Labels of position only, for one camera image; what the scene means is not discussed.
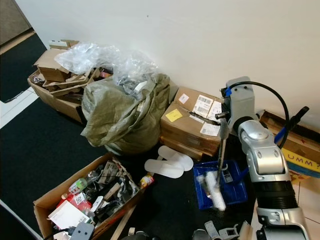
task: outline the white wall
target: white wall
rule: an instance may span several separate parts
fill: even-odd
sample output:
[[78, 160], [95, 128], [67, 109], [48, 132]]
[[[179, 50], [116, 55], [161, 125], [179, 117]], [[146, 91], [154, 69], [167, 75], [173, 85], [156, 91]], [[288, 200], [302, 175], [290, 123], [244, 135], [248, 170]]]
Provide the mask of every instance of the white wall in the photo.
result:
[[[320, 128], [319, 0], [16, 0], [45, 45], [71, 39], [137, 49], [178, 85], [220, 96], [249, 76]], [[256, 108], [283, 116], [255, 88]]]

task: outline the black rubber joint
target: black rubber joint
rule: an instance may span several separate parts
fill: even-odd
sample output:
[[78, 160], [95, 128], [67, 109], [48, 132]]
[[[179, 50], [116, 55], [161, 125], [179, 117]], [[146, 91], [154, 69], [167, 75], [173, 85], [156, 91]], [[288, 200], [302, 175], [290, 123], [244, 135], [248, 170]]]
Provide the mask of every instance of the black rubber joint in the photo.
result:
[[240, 124], [249, 120], [253, 120], [253, 118], [250, 116], [243, 116], [243, 117], [240, 117], [237, 121], [235, 121], [235, 123], [233, 124], [233, 129], [235, 130], [235, 132], [238, 133]]
[[255, 182], [253, 186], [259, 208], [294, 209], [298, 207], [290, 181]]

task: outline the blue basket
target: blue basket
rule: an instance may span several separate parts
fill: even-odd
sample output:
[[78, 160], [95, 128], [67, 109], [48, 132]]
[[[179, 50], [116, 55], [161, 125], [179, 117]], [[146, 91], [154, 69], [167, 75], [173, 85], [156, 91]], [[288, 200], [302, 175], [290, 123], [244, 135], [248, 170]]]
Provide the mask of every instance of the blue basket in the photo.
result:
[[[225, 160], [223, 162], [223, 168], [228, 164], [228, 171], [230, 172], [233, 180], [236, 180], [240, 176], [240, 170], [238, 164], [233, 160]], [[197, 177], [203, 175], [208, 171], [217, 171], [218, 161], [210, 161], [197, 164], [193, 167], [194, 183], [196, 196], [198, 198], [199, 209], [209, 209], [213, 207], [213, 202], [207, 197], [206, 192], [201, 187], [197, 180]], [[226, 205], [239, 204], [248, 200], [248, 195], [243, 180], [234, 184], [234, 182], [226, 183], [224, 181], [223, 172], [221, 173], [220, 190]]]

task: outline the white slipper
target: white slipper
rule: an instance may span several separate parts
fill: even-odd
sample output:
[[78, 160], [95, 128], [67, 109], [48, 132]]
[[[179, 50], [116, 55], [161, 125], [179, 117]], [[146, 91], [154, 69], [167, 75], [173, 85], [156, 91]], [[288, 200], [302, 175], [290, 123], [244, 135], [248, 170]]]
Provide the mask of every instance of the white slipper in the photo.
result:
[[194, 166], [194, 161], [191, 157], [173, 150], [167, 146], [161, 146], [158, 149], [158, 154], [168, 161], [170, 165], [176, 165], [177, 163], [181, 164], [184, 171], [189, 171]]
[[168, 178], [177, 179], [184, 174], [184, 169], [166, 163], [167, 161], [149, 159], [144, 164], [144, 169], [148, 172], [160, 174]]

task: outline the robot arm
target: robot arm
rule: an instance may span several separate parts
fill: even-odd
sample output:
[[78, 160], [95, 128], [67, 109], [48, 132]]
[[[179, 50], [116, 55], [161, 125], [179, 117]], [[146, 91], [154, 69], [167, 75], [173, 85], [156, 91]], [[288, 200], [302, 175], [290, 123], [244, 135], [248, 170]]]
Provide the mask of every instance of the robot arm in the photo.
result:
[[[250, 79], [233, 79], [226, 86], [244, 81]], [[229, 111], [229, 131], [239, 137], [246, 154], [257, 197], [258, 219], [263, 225], [256, 233], [257, 239], [310, 240], [304, 214], [296, 202], [287, 162], [274, 143], [273, 134], [258, 121], [254, 100], [251, 85], [239, 85], [224, 99], [224, 106]]]

